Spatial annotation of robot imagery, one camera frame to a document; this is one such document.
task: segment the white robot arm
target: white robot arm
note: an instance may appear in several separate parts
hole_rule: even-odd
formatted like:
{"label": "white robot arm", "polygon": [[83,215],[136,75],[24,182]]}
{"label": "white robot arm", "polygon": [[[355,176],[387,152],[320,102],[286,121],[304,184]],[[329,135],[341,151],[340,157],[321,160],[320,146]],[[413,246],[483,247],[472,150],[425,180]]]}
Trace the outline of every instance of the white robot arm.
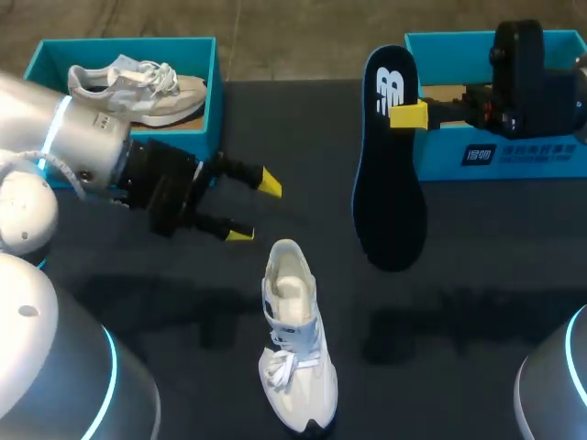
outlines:
{"label": "white robot arm", "polygon": [[130,124],[32,82],[0,72],[0,251],[42,264],[58,219],[45,178],[150,215],[150,229],[170,237],[195,227],[222,240],[252,239],[252,226],[214,218],[197,207],[221,175],[281,197],[262,166],[218,153],[201,161],[156,140],[130,138]]}

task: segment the black table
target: black table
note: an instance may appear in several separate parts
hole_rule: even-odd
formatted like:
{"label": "black table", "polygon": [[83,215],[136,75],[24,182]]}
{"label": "black table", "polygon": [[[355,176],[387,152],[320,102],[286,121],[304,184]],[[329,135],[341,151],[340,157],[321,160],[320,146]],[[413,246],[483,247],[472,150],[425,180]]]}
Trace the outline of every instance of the black table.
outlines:
{"label": "black table", "polygon": [[[284,197],[222,181],[205,207],[254,224],[253,243],[165,240],[143,214],[60,193],[47,272],[147,363],[161,440],[287,438],[257,371],[269,332],[260,279],[282,237],[318,281],[339,380],[332,438],[520,438],[517,369],[587,303],[587,181],[425,184],[426,250],[385,274],[362,256],[350,217],[360,127],[359,82],[227,85],[224,148],[264,163]],[[362,355],[374,315],[405,352],[391,365]]]}

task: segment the concrete floor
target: concrete floor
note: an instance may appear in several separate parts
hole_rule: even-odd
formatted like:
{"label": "concrete floor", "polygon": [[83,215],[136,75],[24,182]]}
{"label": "concrete floor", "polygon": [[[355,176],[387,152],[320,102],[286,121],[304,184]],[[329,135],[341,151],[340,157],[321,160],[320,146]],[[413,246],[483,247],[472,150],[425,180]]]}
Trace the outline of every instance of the concrete floor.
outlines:
{"label": "concrete floor", "polygon": [[216,36],[230,80],[359,78],[407,31],[537,18],[587,31],[587,0],[0,0],[0,69],[22,74],[41,39]]}

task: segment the gray sneaker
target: gray sneaker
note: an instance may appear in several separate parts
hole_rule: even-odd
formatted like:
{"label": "gray sneaker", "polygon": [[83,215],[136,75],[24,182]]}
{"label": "gray sneaker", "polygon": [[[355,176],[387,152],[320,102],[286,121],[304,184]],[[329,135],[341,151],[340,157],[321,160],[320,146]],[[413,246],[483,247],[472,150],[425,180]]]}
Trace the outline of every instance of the gray sneaker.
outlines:
{"label": "gray sneaker", "polygon": [[150,127],[174,124],[205,102],[205,81],[178,75],[167,64],[136,61],[120,55],[103,69],[71,66],[70,95],[114,116]]}

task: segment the shoe box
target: shoe box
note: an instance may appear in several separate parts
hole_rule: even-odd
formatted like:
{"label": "shoe box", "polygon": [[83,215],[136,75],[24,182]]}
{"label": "shoe box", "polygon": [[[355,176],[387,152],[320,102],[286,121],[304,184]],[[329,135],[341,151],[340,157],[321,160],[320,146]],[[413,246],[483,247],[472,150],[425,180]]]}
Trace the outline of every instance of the shoe box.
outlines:
{"label": "shoe box", "polygon": [[[493,31],[405,34],[421,97],[461,98],[466,84],[492,82]],[[574,30],[545,30],[548,69],[569,69],[587,50]],[[417,130],[414,161],[421,181],[587,177],[587,148],[574,136],[508,140],[464,122]]]}
{"label": "shoe box", "polygon": [[45,39],[24,78],[67,94],[68,70],[74,64],[101,69],[120,54],[138,61],[167,62],[178,75],[207,81],[204,111],[195,120],[171,127],[133,125],[131,136],[138,141],[155,138],[206,160],[218,150],[223,115],[224,91],[216,51],[215,38]]}

